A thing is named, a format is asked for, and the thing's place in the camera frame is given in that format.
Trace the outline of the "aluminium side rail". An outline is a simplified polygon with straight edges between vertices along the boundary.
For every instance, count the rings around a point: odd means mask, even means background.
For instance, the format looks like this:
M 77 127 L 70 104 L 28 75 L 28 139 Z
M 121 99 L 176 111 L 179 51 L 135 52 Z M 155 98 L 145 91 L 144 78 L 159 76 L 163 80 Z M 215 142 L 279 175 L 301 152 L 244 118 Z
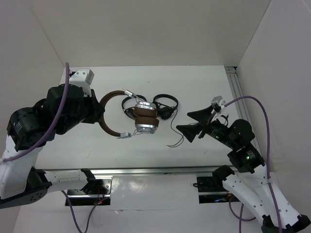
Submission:
M 227 67 L 225 71 L 234 98 L 226 102 L 227 107 L 225 109 L 231 110 L 235 107 L 239 116 L 239 119 L 230 126 L 229 139 L 235 144 L 228 157 L 233 166 L 241 172 L 252 172 L 256 167 L 265 165 L 265 162 L 260 154 L 252 123 L 249 122 L 250 116 L 246 107 L 246 98 L 243 96 L 236 69 Z

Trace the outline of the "brown silver over-ear headphones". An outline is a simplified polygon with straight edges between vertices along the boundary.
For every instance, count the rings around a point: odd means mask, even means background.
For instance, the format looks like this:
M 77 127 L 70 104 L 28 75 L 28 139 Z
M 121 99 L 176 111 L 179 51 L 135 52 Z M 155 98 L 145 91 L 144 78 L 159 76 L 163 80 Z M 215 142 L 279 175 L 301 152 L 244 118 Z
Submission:
M 108 127 L 104 119 L 104 112 L 99 119 L 100 127 L 109 135 L 117 137 L 119 139 L 125 139 L 133 137 L 134 135 L 141 134 L 154 134 L 159 126 L 159 120 L 157 119 L 157 110 L 155 104 L 144 101 L 139 98 L 138 95 L 129 90 L 116 90 L 107 93 L 102 97 L 99 104 L 105 110 L 106 104 L 114 97 L 127 96 L 130 99 L 137 99 L 137 103 L 134 106 L 133 115 L 135 117 L 135 133 L 119 133 L 113 131 Z

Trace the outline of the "black on-ear headphones right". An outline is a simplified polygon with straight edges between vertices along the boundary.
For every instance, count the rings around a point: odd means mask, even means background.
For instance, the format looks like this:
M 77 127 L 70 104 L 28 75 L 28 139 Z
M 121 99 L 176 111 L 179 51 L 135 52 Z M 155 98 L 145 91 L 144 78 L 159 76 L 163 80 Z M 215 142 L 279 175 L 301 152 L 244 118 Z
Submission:
M 175 102 L 175 106 L 168 106 L 157 101 L 160 98 L 166 98 L 166 99 L 173 100 Z M 156 106 L 157 116 L 160 117 L 162 120 L 167 120 L 178 109 L 179 101 L 177 98 L 171 95 L 158 94 L 153 98 L 153 104 Z

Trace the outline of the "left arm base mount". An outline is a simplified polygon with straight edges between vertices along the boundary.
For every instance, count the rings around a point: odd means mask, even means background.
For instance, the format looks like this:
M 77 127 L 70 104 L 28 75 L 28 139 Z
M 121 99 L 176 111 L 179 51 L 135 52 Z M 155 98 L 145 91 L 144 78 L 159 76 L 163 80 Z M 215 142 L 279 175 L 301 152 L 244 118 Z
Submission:
M 67 196 L 72 206 L 106 206 L 111 202 L 112 176 L 99 176 L 90 169 L 83 168 L 87 184 L 80 189 L 68 189 Z

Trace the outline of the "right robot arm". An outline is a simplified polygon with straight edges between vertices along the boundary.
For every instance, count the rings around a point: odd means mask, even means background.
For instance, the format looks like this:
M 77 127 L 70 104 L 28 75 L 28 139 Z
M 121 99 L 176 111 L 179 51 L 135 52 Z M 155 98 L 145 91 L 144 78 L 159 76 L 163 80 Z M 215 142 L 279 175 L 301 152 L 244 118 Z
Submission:
M 221 166 L 212 173 L 212 185 L 217 190 L 232 193 L 254 215 L 264 233 L 297 233 L 311 224 L 286 200 L 278 186 L 269 179 L 264 158 L 252 145 L 255 135 L 249 122 L 235 120 L 231 126 L 215 118 L 210 106 L 187 114 L 195 124 L 176 128 L 192 142 L 205 135 L 229 147 L 229 160 L 237 170 Z

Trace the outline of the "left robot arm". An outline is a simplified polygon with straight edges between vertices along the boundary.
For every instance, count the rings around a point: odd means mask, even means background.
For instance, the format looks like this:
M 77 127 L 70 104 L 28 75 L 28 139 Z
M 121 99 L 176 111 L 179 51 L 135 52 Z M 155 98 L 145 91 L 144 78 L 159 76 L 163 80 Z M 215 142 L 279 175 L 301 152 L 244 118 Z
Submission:
M 99 122 L 103 108 L 92 90 L 84 94 L 82 88 L 69 85 L 61 115 L 49 130 L 58 111 L 64 85 L 52 87 L 47 96 L 33 107 L 25 107 L 12 113 L 7 126 L 6 149 L 3 159 L 22 153 L 35 143 L 37 148 L 13 161 L 0 163 L 0 207 L 2 209 L 23 206 L 42 199 L 47 193 L 66 189 L 92 193 L 101 181 L 88 168 L 72 171 L 48 172 L 36 169 L 38 154 L 47 142 L 63 135 L 79 123 Z

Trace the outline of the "aluminium front rail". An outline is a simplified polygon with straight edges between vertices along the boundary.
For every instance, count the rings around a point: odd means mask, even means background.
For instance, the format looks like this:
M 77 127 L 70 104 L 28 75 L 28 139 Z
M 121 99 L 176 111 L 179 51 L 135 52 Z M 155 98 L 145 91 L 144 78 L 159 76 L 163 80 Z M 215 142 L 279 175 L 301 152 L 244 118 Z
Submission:
M 149 167 L 149 168 L 107 168 L 107 169 L 92 169 L 94 175 L 173 175 L 173 174 L 201 174 L 211 173 L 218 166 L 186 166 L 186 167 Z

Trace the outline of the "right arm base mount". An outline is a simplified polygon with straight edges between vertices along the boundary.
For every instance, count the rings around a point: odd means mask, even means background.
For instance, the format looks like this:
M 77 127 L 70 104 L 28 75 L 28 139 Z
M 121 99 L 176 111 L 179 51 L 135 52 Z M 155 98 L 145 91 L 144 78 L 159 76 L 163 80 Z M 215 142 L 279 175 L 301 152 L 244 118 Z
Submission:
M 233 194 L 217 186 L 211 176 L 197 177 L 197 181 L 192 186 L 197 188 L 200 204 L 239 202 Z

